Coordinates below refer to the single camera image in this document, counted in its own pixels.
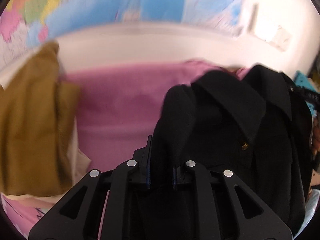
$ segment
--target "black fabric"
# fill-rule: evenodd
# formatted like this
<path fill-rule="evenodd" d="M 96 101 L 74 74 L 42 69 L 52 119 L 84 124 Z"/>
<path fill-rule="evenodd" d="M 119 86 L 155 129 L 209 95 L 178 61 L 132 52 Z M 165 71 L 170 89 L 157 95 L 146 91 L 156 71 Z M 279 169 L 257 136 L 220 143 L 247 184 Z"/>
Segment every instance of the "black fabric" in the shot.
<path fill-rule="evenodd" d="M 305 157 L 309 152 L 298 153 L 306 150 L 305 142 L 298 140 L 302 130 L 292 123 L 303 116 L 292 111 L 291 100 L 282 75 L 263 66 L 254 67 L 243 81 L 211 71 L 191 86 L 171 88 L 154 131 L 150 163 L 154 191 L 139 199 L 147 239 L 192 238 L 193 207 L 186 195 L 172 190 L 173 170 L 186 160 L 212 171 L 235 172 L 295 235 L 304 220 L 303 189 L 310 183 L 310 165 Z M 303 101 L 295 104 L 306 106 Z M 307 171 L 300 171 L 300 159 Z M 171 237 L 170 230 L 181 238 Z"/>

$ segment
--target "black jacket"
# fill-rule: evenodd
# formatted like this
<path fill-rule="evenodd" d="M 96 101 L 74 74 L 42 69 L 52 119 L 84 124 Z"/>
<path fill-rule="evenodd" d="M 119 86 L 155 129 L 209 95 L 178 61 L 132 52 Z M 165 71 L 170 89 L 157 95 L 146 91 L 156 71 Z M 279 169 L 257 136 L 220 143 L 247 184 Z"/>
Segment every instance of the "black jacket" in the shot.
<path fill-rule="evenodd" d="M 257 65 L 242 81 L 210 71 L 191 86 L 167 92 L 151 152 L 155 190 L 139 198 L 147 239 L 192 238 L 192 207 L 172 190 L 172 170 L 187 160 L 212 171 L 232 170 L 297 233 L 312 174 L 312 119 L 303 99 L 289 92 L 290 82 Z M 223 194 L 216 195 L 227 238 L 236 232 L 235 223 L 225 216 L 231 211 Z"/>

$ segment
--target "triangular cutout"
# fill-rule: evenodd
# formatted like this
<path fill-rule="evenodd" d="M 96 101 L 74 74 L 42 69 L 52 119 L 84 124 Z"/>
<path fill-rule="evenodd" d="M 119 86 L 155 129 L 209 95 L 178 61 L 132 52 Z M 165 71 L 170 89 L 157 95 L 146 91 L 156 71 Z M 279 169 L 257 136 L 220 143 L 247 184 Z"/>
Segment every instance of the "triangular cutout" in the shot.
<path fill-rule="evenodd" d="M 88 187 L 83 186 L 61 209 L 60 214 L 76 219 Z"/>
<path fill-rule="evenodd" d="M 263 213 L 262 208 L 240 186 L 235 186 L 235 190 L 245 218 L 251 219 Z"/>

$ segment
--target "silver screw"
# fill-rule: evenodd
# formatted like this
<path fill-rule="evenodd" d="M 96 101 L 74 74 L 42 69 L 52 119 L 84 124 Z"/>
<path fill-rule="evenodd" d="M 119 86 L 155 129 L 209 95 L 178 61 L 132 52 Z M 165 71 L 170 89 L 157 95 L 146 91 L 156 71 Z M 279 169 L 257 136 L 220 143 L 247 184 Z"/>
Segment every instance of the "silver screw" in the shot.
<path fill-rule="evenodd" d="M 129 167 L 133 167 L 133 166 L 137 165 L 137 161 L 135 161 L 135 160 L 129 160 L 129 161 L 127 161 L 127 165 L 128 165 Z"/>
<path fill-rule="evenodd" d="M 99 175 L 99 171 L 97 170 L 93 170 L 93 171 L 90 171 L 89 173 L 90 177 L 97 177 Z"/>
<path fill-rule="evenodd" d="M 187 165 L 188 167 L 194 167 L 194 166 L 196 166 L 196 162 L 194 162 L 194 161 L 187 161 L 187 162 L 186 162 L 186 165 Z"/>
<path fill-rule="evenodd" d="M 232 171 L 229 171 L 229 170 L 226 170 L 223 172 L 223 175 L 230 178 L 233 176 L 233 172 Z"/>

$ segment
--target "brown garment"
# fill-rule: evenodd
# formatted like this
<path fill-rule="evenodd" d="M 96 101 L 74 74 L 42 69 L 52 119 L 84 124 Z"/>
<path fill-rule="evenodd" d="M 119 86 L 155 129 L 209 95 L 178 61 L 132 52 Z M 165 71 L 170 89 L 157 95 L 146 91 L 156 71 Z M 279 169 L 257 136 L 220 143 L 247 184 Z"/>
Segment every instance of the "brown garment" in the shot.
<path fill-rule="evenodd" d="M 59 46 L 50 42 L 0 91 L 0 191 L 60 195 L 72 186 L 67 158 L 80 89 L 58 82 Z"/>

